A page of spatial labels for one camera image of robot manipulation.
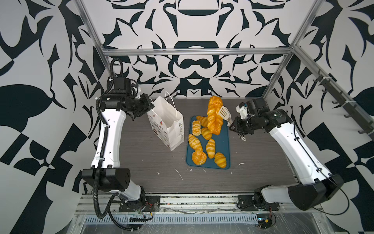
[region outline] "paper bag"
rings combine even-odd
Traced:
[[[171,105],[161,96],[156,98],[152,104],[154,108],[147,112],[152,130],[173,151],[184,142],[183,115],[175,109],[175,105]]]

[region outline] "patterned wallpaper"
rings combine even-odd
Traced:
[[[307,31],[301,47],[371,116],[374,116],[374,3],[371,0],[327,0]],[[336,233],[374,231],[374,142],[298,58],[293,56],[267,102],[282,108],[297,123],[316,157],[345,181],[349,210],[328,215]],[[343,212],[342,192],[322,204],[329,213]]]
[[[56,233],[90,189],[108,73],[70,0],[3,1],[0,58],[0,233]]]
[[[84,0],[105,48],[288,47],[314,0]],[[259,97],[281,55],[121,56],[157,97]]]

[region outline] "croissant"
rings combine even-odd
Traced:
[[[215,154],[215,141],[210,139],[205,146],[206,153],[208,154],[209,158],[214,158]]]
[[[200,120],[195,120],[192,122],[192,135],[200,136],[200,134],[201,134]]]
[[[200,149],[197,149],[192,153],[192,161],[196,165],[202,165],[206,161],[206,154]]]
[[[201,126],[203,126],[203,127],[208,126],[208,118],[207,117],[203,117],[203,116],[198,115],[198,116],[196,116],[196,119],[200,120]]]
[[[201,135],[205,138],[205,140],[209,140],[212,138],[212,134],[208,128],[202,128]]]
[[[208,104],[208,129],[211,133],[219,135],[221,126],[223,125],[223,118],[218,114],[220,108],[223,106],[220,97],[213,96]]]
[[[226,167],[226,157],[222,153],[216,153],[214,156],[214,162],[221,168]]]
[[[194,135],[190,134],[188,135],[188,143],[190,144],[190,147],[194,150],[200,149],[203,151],[203,147],[201,146],[200,141],[195,137]]]

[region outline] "blue tray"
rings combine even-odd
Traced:
[[[196,116],[193,116],[191,118],[190,122],[190,132],[189,134],[192,134],[192,122],[196,119]],[[197,136],[197,138],[201,142],[201,146],[203,147],[204,153],[206,153],[205,146],[208,143],[208,140],[205,140],[202,135]],[[223,155],[226,157],[226,167],[221,168],[217,166],[217,164],[214,162],[214,158],[210,159],[208,157],[208,154],[206,153],[206,162],[200,166],[196,165],[192,161],[192,153],[195,152],[194,149],[192,149],[187,141],[187,154],[186,154],[186,163],[193,167],[206,167],[206,168],[216,168],[216,169],[229,169],[230,168],[230,145],[229,145],[229,129],[227,127],[227,121],[223,120],[223,125],[221,128],[220,134],[217,136],[213,134],[212,136],[213,140],[215,140],[215,152],[223,153]]]

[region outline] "dark wooden table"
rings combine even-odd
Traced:
[[[235,107],[246,100],[223,99],[223,104],[234,118],[239,115]],[[201,193],[249,192],[269,184],[295,183],[281,147],[264,130],[247,135],[245,142],[229,131],[231,167],[228,170],[188,166],[190,119],[194,115],[206,116],[208,101],[206,98],[174,99],[184,117],[185,141],[172,152],[153,133],[146,115],[135,121],[125,120],[119,149],[121,167],[130,169],[136,184],[148,193]]]

